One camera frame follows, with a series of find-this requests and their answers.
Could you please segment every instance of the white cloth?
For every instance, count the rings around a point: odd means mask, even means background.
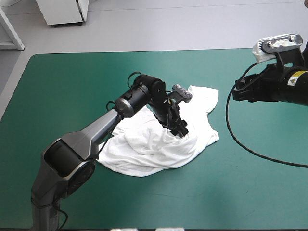
[[[125,118],[115,128],[98,161],[113,171],[144,177],[166,168],[181,167],[203,149],[218,141],[207,114],[216,106],[218,90],[190,86],[189,103],[181,102],[180,117],[187,122],[189,133],[173,136],[163,128],[147,107],[132,118]]]

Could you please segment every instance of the green mat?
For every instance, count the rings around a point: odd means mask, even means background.
[[[208,117],[220,139],[189,164],[145,178],[97,164],[92,178],[62,200],[65,228],[308,228],[308,171],[252,156],[225,125],[227,94],[253,62],[250,49],[33,56],[0,121],[0,228],[31,227],[40,153],[105,113],[106,103],[127,90],[133,71],[161,78],[169,89],[175,83],[219,89]],[[308,163],[307,118],[308,108],[294,104],[230,105],[230,123],[242,142],[287,161]]]

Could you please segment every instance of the white drawer unit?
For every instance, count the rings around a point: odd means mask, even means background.
[[[36,0],[48,25],[87,20],[89,0]]]

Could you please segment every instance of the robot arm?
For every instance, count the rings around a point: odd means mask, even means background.
[[[159,123],[172,134],[188,133],[180,118],[178,103],[192,95],[180,85],[166,95],[165,83],[139,75],[130,89],[115,101],[112,110],[82,129],[55,140],[41,155],[41,166],[32,186],[33,231],[56,231],[59,225],[60,199],[67,198],[84,184],[95,170],[99,144],[124,118],[134,116],[146,104]]]
[[[253,54],[257,63],[276,59],[259,74],[236,81],[233,98],[250,102],[285,101],[308,105],[308,50],[303,53],[299,34],[286,34],[260,39]]]

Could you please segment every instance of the yellow warning label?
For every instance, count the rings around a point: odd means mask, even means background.
[[[308,71],[296,71],[291,77],[300,77],[302,74]]]

